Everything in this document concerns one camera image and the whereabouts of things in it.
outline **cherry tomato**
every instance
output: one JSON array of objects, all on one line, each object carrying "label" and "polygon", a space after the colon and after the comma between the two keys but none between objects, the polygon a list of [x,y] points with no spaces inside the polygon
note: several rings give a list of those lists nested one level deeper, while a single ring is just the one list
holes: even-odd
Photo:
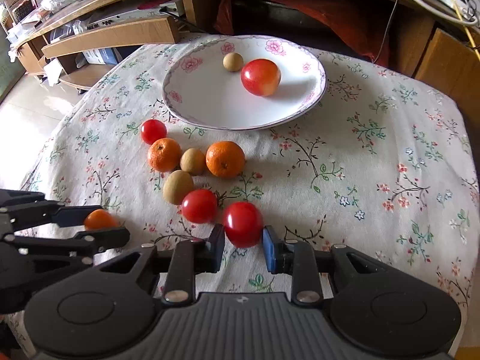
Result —
[{"label": "cherry tomato", "polygon": [[223,226],[235,247],[249,248],[258,244],[262,236],[262,214],[249,202],[234,203],[225,210]]},{"label": "cherry tomato", "polygon": [[117,227],[118,221],[109,212],[99,209],[91,212],[83,221],[85,230],[98,230],[104,227]]},{"label": "cherry tomato", "polygon": [[217,213],[217,197],[209,190],[194,190],[181,203],[182,215],[193,223],[207,223]]},{"label": "cherry tomato", "polygon": [[241,82],[255,96],[270,96],[282,78],[278,66],[268,59],[254,59],[241,70]]},{"label": "cherry tomato", "polygon": [[167,128],[160,120],[149,119],[142,123],[140,136],[149,145],[167,136]]}]

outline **floral plate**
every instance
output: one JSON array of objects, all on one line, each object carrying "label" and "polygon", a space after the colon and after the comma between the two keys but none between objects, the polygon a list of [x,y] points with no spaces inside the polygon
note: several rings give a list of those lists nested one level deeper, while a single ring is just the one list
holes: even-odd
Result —
[{"label": "floral plate", "polygon": [[[240,72],[223,67],[223,57],[242,55],[244,63],[270,59],[282,79],[268,97],[254,96],[242,85]],[[262,35],[223,37],[200,45],[172,65],[163,82],[163,99],[174,116],[212,130],[256,130],[289,122],[321,99],[325,69],[303,47]]]}]

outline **floor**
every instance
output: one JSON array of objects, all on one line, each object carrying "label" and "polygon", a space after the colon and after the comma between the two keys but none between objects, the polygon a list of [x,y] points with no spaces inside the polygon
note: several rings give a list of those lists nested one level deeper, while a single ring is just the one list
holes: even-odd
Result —
[{"label": "floor", "polygon": [[30,76],[18,81],[0,104],[0,148],[9,154],[0,161],[0,188],[20,187],[51,132],[81,98],[62,83],[50,87]]}]

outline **white tablecloth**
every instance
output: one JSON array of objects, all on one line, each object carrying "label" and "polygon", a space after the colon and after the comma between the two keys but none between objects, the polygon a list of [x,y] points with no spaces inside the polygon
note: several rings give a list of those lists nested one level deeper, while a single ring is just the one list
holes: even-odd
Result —
[{"label": "white tablecloth", "polygon": [[[198,188],[215,192],[221,208],[248,200],[281,238],[321,250],[345,242],[392,264],[447,291],[465,323],[479,193],[455,103],[383,67],[310,49],[328,78],[313,110],[270,130],[201,130],[169,114],[162,80],[185,52],[216,38],[190,34],[176,45],[145,45],[112,69],[61,121],[24,188],[66,204],[102,204],[131,231],[127,248],[145,242],[172,248],[181,239],[206,237],[212,226],[193,225],[164,202],[167,175],[148,166],[139,126],[162,120],[183,150],[232,140],[246,154],[244,172],[232,180],[194,178]],[[66,237],[74,230],[43,226],[29,233]],[[198,275],[196,287],[289,293],[290,278],[267,272],[261,246],[235,249],[226,242],[220,272]]]}]

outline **tangerine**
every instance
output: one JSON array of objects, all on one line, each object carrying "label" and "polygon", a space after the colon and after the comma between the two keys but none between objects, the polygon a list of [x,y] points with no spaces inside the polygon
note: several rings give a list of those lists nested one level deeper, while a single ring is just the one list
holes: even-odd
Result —
[{"label": "tangerine", "polygon": [[182,157],[182,149],[172,138],[156,140],[148,149],[148,164],[159,172],[169,172],[175,169]]},{"label": "tangerine", "polygon": [[207,150],[206,164],[213,175],[231,179],[243,171],[245,154],[235,142],[215,142]]},{"label": "tangerine", "polygon": [[85,218],[83,225],[85,230],[98,230],[104,227],[117,227],[119,223],[108,211],[98,209]]}]

